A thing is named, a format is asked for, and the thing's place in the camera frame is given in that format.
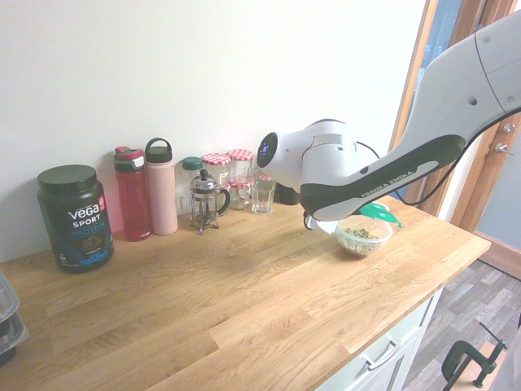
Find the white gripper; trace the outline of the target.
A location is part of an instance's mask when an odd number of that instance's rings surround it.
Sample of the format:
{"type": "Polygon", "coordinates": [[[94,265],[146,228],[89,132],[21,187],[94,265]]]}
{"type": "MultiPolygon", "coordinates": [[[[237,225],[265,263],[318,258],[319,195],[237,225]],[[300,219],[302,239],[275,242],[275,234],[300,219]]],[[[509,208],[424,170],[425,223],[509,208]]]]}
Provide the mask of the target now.
{"type": "Polygon", "coordinates": [[[311,215],[308,215],[307,213],[304,213],[304,226],[308,230],[316,230],[321,229],[322,231],[326,232],[329,235],[332,235],[335,233],[335,229],[338,225],[338,221],[319,221],[312,217],[311,215]]]}

